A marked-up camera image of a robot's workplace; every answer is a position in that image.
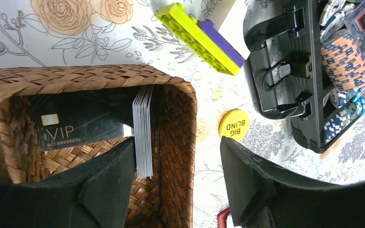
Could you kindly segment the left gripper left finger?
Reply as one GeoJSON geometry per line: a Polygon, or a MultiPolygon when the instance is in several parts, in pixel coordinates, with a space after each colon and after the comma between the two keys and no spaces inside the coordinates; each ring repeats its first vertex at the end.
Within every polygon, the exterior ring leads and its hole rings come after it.
{"type": "Polygon", "coordinates": [[[40,182],[0,182],[0,228],[122,228],[135,169],[128,138],[40,182]]]}

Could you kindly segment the black VIP card stack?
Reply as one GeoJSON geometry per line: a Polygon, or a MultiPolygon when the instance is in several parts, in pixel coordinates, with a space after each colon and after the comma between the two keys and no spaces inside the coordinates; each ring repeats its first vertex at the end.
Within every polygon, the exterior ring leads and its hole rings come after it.
{"type": "Polygon", "coordinates": [[[143,85],[32,95],[40,145],[52,151],[132,136],[137,176],[152,177],[153,91],[153,85],[143,85]]]}

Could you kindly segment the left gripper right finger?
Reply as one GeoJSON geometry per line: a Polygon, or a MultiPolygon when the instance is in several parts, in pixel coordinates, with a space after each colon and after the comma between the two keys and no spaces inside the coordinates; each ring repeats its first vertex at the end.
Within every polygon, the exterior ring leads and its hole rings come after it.
{"type": "Polygon", "coordinates": [[[365,181],[337,185],[309,178],[228,137],[220,152],[235,226],[365,228],[365,181]]]}

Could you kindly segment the red card holder wallet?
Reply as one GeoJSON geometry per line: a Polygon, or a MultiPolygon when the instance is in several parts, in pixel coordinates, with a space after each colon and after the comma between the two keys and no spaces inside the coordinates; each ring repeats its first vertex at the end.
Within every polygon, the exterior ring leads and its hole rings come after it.
{"type": "Polygon", "coordinates": [[[234,224],[232,221],[231,210],[226,208],[221,211],[217,216],[218,228],[233,228],[234,224]]]}

